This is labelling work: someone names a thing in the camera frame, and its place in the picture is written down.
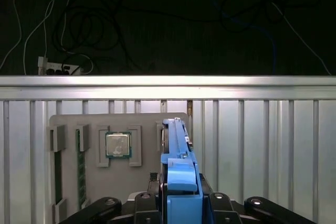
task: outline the blue cable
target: blue cable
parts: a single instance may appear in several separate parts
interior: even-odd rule
[[[216,0],[212,0],[213,1],[213,4],[214,6],[219,10],[221,11],[221,8],[220,6],[218,5],[217,1]],[[222,15],[223,17],[225,18],[230,18],[225,12],[222,11]],[[240,24],[242,26],[248,26],[249,24],[246,23],[246,22],[243,22],[239,19],[236,19],[236,18],[230,18],[230,20],[233,22],[233,23],[237,23],[237,24]],[[273,39],[272,35],[266,30],[264,29],[263,27],[260,27],[260,26],[255,26],[255,25],[252,25],[250,26],[250,28],[253,28],[253,29],[256,29],[256,30],[259,30],[260,32],[262,32],[272,43],[272,47],[273,47],[273,66],[272,66],[272,74],[275,74],[275,70],[276,70],[276,63],[277,63],[277,45],[275,43],[275,40]]]

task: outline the corrugated metal wall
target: corrugated metal wall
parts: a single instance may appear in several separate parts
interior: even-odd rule
[[[148,112],[187,113],[187,101],[0,101],[0,223],[50,223],[52,115]],[[193,101],[192,122],[214,190],[336,223],[336,101]]]

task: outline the white cable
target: white cable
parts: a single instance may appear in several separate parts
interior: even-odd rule
[[[48,45],[47,45],[47,29],[46,29],[46,19],[47,19],[47,13],[48,13],[48,10],[49,10],[49,7],[50,7],[50,3],[46,9],[46,12],[45,12],[45,16],[44,16],[44,21],[43,21],[43,28],[44,28],[44,39],[45,39],[45,52],[44,52],[44,58],[47,57],[47,51],[48,51]],[[64,36],[64,32],[65,32],[65,28],[66,28],[66,20],[67,20],[67,14],[65,13],[64,14],[64,25],[63,25],[63,31],[62,31],[62,36],[61,36],[61,45],[62,45],[62,42],[63,42],[63,36]]]
[[[16,9],[16,4],[15,4],[16,0],[13,0],[13,6],[14,6],[14,11],[16,14],[16,18],[17,18],[17,22],[19,25],[19,40],[17,41],[17,43],[8,51],[8,53],[5,55],[5,58],[3,59],[1,66],[0,66],[0,70],[2,69],[3,65],[5,64],[6,59],[8,58],[9,54],[17,47],[17,45],[19,45],[19,43],[22,40],[22,28],[21,28],[21,21],[20,21],[20,17],[19,17],[19,13],[17,12]]]
[[[302,41],[302,43],[320,60],[320,62],[322,63],[324,69],[326,70],[326,72],[328,73],[328,75],[332,75],[330,73],[330,71],[328,70],[328,68],[326,67],[326,64],[324,63],[324,61],[322,60],[322,58],[305,42],[305,40],[299,35],[299,33],[294,29],[294,27],[291,25],[291,23],[288,21],[288,19],[285,17],[285,15],[282,13],[282,11],[280,10],[280,8],[272,2],[272,4],[274,5],[274,7],[278,10],[278,12],[284,17],[284,20],[286,21],[286,23],[288,24],[288,26],[290,27],[290,29],[292,29],[292,31],[298,36],[298,38]]]
[[[25,62],[25,59],[26,59],[26,48],[27,48],[27,43],[30,39],[30,37],[33,35],[33,33],[40,27],[40,25],[42,25],[44,23],[44,21],[50,16],[51,14],[51,11],[53,10],[53,7],[54,7],[54,2],[55,0],[51,0],[49,5],[51,4],[51,8],[50,8],[50,12],[48,13],[48,15],[35,27],[35,29],[28,35],[26,41],[25,41],[25,45],[24,45],[24,50],[23,50],[23,70],[24,70],[24,73],[25,75],[27,75],[27,72],[26,72],[26,62]]]

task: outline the metal panel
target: metal panel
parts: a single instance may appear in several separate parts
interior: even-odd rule
[[[187,113],[187,101],[167,101],[167,112]]]
[[[47,121],[47,102],[36,101],[30,108],[30,130],[31,130],[31,156],[32,166],[30,174],[32,177],[31,196],[32,206],[35,210],[32,212],[32,223],[44,224],[45,213],[48,211],[48,202],[50,198],[45,192],[48,191],[48,177],[50,163],[49,153],[46,152],[46,127]]]
[[[214,191],[218,189],[218,102],[204,101],[203,173]]]
[[[32,223],[30,102],[9,102],[10,222]]]
[[[318,135],[319,223],[336,223],[336,101],[321,101]]]
[[[141,101],[141,113],[160,113],[160,101]]]
[[[245,102],[244,198],[265,195],[265,165],[268,143],[265,139],[264,101]]]
[[[109,113],[109,101],[89,101],[89,114]]]
[[[203,101],[193,101],[193,145],[199,171],[204,172]]]
[[[243,201],[243,138],[244,126],[239,101],[219,101],[218,115],[218,191],[231,199]]]
[[[293,210],[308,219],[313,209],[313,125],[313,101],[295,101]]]
[[[336,78],[1,77],[0,223],[51,224],[52,115],[186,113],[187,100],[199,168],[215,190],[336,222]]]
[[[8,102],[0,102],[0,223],[9,224]]]

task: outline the black bracket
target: black bracket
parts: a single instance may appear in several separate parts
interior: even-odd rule
[[[59,224],[86,224],[107,221],[120,214],[121,201],[116,198],[104,197],[93,202],[86,208],[71,215]]]

